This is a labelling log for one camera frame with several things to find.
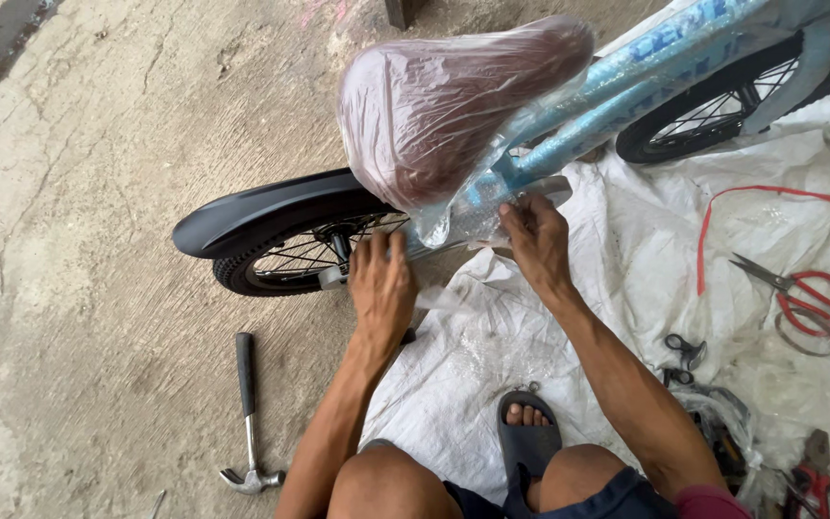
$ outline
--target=hammer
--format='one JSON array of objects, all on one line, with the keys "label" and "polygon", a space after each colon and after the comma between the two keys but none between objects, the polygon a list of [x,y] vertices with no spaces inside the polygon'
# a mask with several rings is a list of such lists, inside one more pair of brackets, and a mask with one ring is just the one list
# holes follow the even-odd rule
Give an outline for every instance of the hammer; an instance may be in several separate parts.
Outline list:
[{"label": "hammer", "polygon": [[233,490],[241,494],[260,494],[268,487],[280,487],[287,478],[287,473],[279,470],[266,476],[258,475],[258,460],[255,444],[255,364],[252,351],[255,341],[251,334],[236,334],[236,365],[239,369],[239,392],[243,399],[243,416],[245,417],[245,435],[248,437],[248,474],[245,479],[231,468],[220,470],[220,476],[229,483]]}]

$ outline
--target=wooden post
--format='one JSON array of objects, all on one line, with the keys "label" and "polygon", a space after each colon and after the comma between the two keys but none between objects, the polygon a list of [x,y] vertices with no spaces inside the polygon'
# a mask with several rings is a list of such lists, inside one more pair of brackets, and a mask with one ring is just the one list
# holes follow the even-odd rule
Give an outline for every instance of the wooden post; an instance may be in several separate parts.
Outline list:
[{"label": "wooden post", "polygon": [[415,21],[415,13],[427,2],[427,0],[386,0],[386,16],[389,18],[389,25],[396,29],[409,29],[409,25]]}]

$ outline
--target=red sleeve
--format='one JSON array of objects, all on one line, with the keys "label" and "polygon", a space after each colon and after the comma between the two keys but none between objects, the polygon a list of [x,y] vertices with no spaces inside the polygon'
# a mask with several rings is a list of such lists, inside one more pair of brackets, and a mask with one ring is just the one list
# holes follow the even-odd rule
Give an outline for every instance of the red sleeve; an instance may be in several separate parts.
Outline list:
[{"label": "red sleeve", "polygon": [[674,500],[681,519],[752,519],[751,513],[728,490],[713,485],[692,485]]}]

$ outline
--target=hand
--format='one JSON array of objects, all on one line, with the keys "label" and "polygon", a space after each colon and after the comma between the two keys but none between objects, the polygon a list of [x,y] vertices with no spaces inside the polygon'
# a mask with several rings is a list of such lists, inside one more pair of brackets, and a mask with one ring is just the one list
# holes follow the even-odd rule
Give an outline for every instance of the hand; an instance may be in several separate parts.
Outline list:
[{"label": "hand", "polygon": [[569,224],[539,193],[521,197],[517,204],[498,208],[501,224],[511,236],[517,266],[548,306],[574,293],[569,275]]},{"label": "hand", "polygon": [[360,242],[352,253],[348,286],[358,317],[355,336],[379,353],[391,354],[411,323],[418,295],[406,261],[405,234],[374,232],[371,239]]}]

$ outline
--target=light blue bicycle frame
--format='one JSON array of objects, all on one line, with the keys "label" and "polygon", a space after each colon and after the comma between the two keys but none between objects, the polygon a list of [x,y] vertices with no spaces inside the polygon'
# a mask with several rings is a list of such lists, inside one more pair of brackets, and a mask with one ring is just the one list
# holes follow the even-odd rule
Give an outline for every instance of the light blue bicycle frame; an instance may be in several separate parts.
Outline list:
[{"label": "light blue bicycle frame", "polygon": [[[601,145],[666,100],[706,79],[725,65],[777,44],[802,30],[799,66],[777,95],[755,110],[752,126],[763,128],[805,99],[830,68],[830,0],[699,0],[646,34],[593,64],[575,94],[544,110],[521,128],[491,171],[475,180],[464,195],[480,199],[483,182],[503,179],[513,192],[544,177]],[[523,157],[511,149],[560,124]],[[427,248],[409,232],[409,257],[462,245]],[[326,270],[323,288],[337,279]]]}]

